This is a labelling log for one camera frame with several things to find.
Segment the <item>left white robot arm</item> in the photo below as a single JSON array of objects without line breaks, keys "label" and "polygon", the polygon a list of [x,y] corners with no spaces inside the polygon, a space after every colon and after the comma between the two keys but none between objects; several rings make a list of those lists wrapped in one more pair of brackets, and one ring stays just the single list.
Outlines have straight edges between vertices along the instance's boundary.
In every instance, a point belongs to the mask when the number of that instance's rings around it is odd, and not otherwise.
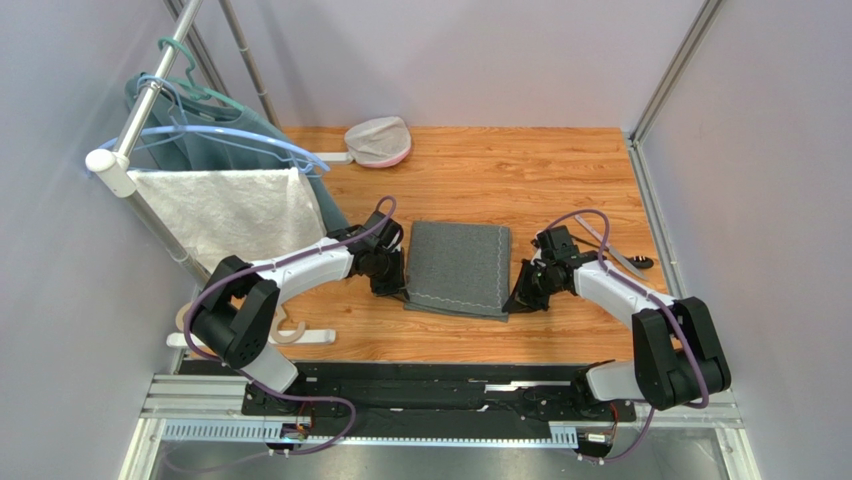
[{"label": "left white robot arm", "polygon": [[376,297],[407,301],[403,236],[399,223],[374,211],[365,224],[333,231],[291,254],[254,263],[235,255],[221,260],[185,314],[189,348],[206,348],[208,357],[271,391],[286,392],[299,371],[269,341],[276,310],[352,276],[369,278]]}]

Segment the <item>grey cloth napkin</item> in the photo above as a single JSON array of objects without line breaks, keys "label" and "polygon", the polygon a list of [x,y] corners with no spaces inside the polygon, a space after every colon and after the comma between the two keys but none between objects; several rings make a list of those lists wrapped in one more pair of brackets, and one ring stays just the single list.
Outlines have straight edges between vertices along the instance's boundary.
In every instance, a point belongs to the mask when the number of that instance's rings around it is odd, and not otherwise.
[{"label": "grey cloth napkin", "polygon": [[409,311],[507,322],[511,233],[506,226],[416,221],[407,262]]}]

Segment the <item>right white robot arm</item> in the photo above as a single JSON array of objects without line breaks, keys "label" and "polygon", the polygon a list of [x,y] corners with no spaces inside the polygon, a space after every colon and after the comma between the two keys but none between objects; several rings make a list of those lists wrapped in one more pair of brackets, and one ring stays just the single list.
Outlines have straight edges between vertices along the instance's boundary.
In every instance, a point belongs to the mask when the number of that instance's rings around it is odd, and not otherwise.
[{"label": "right white robot arm", "polygon": [[632,360],[590,364],[575,375],[572,384],[585,403],[699,408],[730,388],[731,371],[705,302],[644,288],[603,254],[580,251],[564,226],[539,232],[532,244],[536,254],[523,260],[504,312],[546,311],[553,295],[567,292],[598,305],[631,332]]}]

